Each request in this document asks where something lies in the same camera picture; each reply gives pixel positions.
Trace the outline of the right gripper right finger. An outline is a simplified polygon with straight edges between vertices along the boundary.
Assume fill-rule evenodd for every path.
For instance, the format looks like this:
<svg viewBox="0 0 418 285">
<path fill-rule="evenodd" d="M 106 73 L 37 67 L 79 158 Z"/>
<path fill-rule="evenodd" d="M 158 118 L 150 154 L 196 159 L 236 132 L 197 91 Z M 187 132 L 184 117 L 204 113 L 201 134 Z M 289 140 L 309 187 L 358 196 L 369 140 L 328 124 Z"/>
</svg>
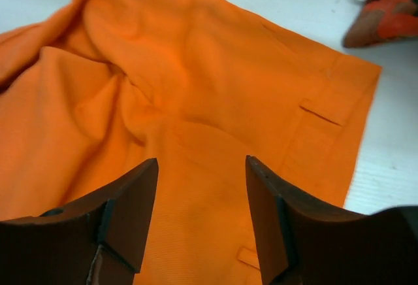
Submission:
<svg viewBox="0 0 418 285">
<path fill-rule="evenodd" d="M 253 156 L 246 186 L 263 284 L 417 283 L 417 207 L 351 212 Z"/>
</svg>

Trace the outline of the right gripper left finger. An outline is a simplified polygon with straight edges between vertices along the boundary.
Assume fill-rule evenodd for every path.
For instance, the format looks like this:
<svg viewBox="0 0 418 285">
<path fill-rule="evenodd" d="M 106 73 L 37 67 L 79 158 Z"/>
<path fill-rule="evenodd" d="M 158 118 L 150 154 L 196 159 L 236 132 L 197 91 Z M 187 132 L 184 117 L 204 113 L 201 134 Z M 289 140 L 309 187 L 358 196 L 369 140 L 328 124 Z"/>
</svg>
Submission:
<svg viewBox="0 0 418 285">
<path fill-rule="evenodd" d="M 2 284 L 132 284 L 140 272 L 159 166 L 148 159 L 38 217 L 1 222 Z"/>
</svg>

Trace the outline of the orange trousers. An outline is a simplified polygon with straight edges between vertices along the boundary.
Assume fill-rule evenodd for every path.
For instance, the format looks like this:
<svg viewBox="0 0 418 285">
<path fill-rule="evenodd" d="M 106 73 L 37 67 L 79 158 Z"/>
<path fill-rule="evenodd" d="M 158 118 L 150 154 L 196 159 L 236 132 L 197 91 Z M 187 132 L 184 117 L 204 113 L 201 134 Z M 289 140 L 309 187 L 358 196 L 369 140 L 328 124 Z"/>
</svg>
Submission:
<svg viewBox="0 0 418 285">
<path fill-rule="evenodd" d="M 341 206 L 379 66 L 226 0 L 72 0 L 1 34 L 1 218 L 148 158 L 136 284 L 260 284 L 245 158 Z"/>
</svg>

